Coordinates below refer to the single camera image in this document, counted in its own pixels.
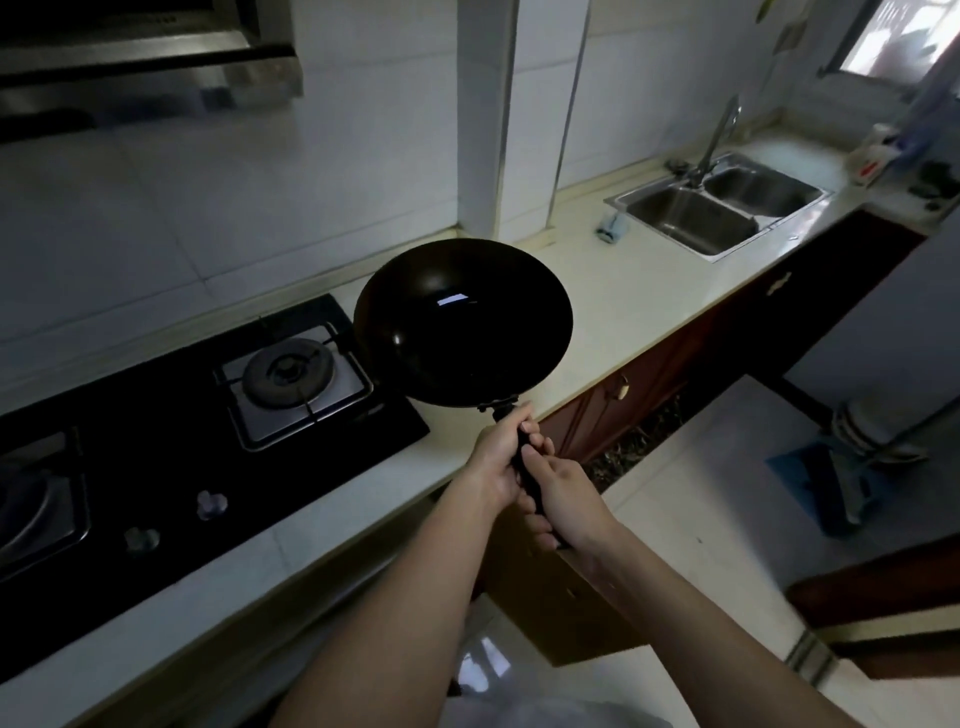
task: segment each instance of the range hood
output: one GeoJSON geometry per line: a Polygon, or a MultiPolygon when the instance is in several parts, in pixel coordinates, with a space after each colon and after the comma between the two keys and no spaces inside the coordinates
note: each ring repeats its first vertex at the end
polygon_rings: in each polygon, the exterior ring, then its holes
{"type": "Polygon", "coordinates": [[[0,30],[0,140],[303,93],[287,0],[16,6],[0,30]]]}

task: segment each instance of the faucet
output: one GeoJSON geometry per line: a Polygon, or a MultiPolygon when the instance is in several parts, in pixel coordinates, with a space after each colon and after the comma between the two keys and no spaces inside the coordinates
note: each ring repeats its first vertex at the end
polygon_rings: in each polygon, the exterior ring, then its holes
{"type": "Polygon", "coordinates": [[[704,183],[704,177],[706,177],[707,174],[709,174],[709,171],[713,169],[713,153],[716,151],[717,145],[720,143],[720,138],[723,136],[723,133],[728,126],[730,127],[730,132],[728,133],[727,138],[730,138],[730,134],[732,134],[733,130],[736,129],[736,122],[740,118],[741,111],[740,94],[734,93],[730,101],[727,102],[727,107],[724,109],[723,116],[720,117],[720,123],[717,124],[716,130],[713,132],[713,138],[710,140],[707,150],[704,152],[704,157],[700,160],[700,163],[697,164],[697,166],[690,170],[686,175],[686,182],[691,187],[699,187],[704,183]]]}

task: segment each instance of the sink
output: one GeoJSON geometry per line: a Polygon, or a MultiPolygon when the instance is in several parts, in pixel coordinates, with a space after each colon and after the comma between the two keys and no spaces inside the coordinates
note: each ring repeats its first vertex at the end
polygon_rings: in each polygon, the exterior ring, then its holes
{"type": "Polygon", "coordinates": [[[827,195],[730,152],[714,161],[702,186],[665,177],[606,202],[713,262],[827,195]]]}
{"type": "Polygon", "coordinates": [[[690,250],[713,257],[759,231],[756,220],[692,189],[667,187],[626,205],[625,211],[690,250]]]}
{"type": "Polygon", "coordinates": [[[772,169],[731,167],[704,181],[706,192],[750,215],[786,217],[818,200],[823,192],[772,169]]]}

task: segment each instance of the wok handle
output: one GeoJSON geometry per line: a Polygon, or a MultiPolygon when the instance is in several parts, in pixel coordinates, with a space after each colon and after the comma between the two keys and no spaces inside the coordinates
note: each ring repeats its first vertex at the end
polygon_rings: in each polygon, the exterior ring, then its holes
{"type": "MultiPolygon", "coordinates": [[[[513,408],[511,407],[506,412],[495,410],[493,412],[493,418],[498,421],[502,420],[503,417],[509,414],[512,409],[513,408]]],[[[525,490],[527,495],[534,500],[534,503],[537,506],[536,512],[543,516],[545,515],[543,513],[543,492],[540,490],[540,484],[532,475],[530,475],[530,472],[527,470],[527,466],[523,464],[523,456],[520,454],[523,446],[530,444],[530,435],[518,428],[516,431],[516,438],[516,453],[514,453],[514,457],[511,459],[510,464],[514,466],[514,470],[520,476],[520,484],[523,486],[523,490],[525,490]]],[[[553,537],[557,539],[557,543],[559,544],[557,548],[570,548],[570,544],[568,544],[566,539],[557,533],[556,530],[552,531],[552,534],[553,537]]]]}

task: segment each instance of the person's right arm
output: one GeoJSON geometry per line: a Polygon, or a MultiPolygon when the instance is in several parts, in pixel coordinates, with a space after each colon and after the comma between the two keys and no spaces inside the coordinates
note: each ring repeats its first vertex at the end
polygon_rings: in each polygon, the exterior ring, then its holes
{"type": "Polygon", "coordinates": [[[521,503],[538,543],[556,548],[556,526],[612,576],[701,728],[859,726],[620,523],[579,464],[530,447],[523,461],[543,491],[546,518],[521,503]]]}

